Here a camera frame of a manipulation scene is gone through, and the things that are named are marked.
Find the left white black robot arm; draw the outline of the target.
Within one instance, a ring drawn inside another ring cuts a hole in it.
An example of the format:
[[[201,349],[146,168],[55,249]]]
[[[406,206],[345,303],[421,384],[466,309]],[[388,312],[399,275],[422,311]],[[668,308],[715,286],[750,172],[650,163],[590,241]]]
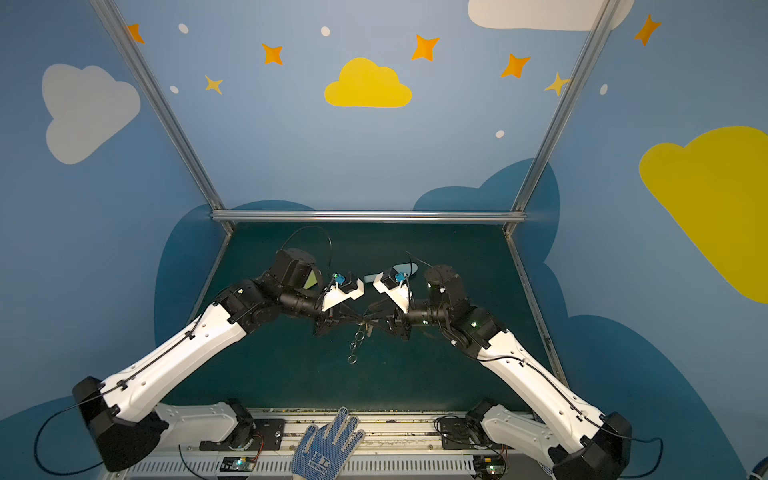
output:
[[[261,276],[225,288],[195,320],[144,358],[104,380],[87,377],[76,384],[73,397],[106,470],[127,470],[173,442],[261,448],[253,417],[236,401],[195,407],[190,413],[162,401],[208,360],[281,315],[318,323],[357,319],[345,303],[363,295],[361,279],[335,274],[317,291],[310,289],[311,279],[322,279],[314,257],[282,249]]]

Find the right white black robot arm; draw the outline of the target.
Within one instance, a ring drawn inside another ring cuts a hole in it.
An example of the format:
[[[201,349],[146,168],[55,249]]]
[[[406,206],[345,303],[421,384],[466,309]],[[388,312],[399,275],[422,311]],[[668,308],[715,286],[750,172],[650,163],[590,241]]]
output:
[[[371,284],[386,297],[373,316],[397,332],[414,324],[438,327],[537,416],[531,420],[484,402],[468,415],[487,438],[527,455],[556,479],[619,478],[630,460],[631,424],[617,412],[601,412],[544,368],[490,311],[471,303],[452,267],[431,267],[424,277],[425,300],[413,297],[407,273],[390,269],[373,277]]]

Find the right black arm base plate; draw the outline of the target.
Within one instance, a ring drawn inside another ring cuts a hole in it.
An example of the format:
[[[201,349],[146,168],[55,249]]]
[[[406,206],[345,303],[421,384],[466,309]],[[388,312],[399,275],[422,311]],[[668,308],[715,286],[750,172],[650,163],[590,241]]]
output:
[[[505,449],[501,444],[492,442],[480,424],[472,419],[444,415],[434,420],[433,427],[441,439],[444,450]]]

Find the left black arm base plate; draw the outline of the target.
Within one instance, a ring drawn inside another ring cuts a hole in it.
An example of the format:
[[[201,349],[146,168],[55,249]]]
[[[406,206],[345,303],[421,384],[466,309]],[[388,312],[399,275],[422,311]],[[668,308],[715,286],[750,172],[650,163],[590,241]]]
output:
[[[201,451],[277,451],[281,447],[285,421],[282,419],[240,420],[221,441],[202,441]]]

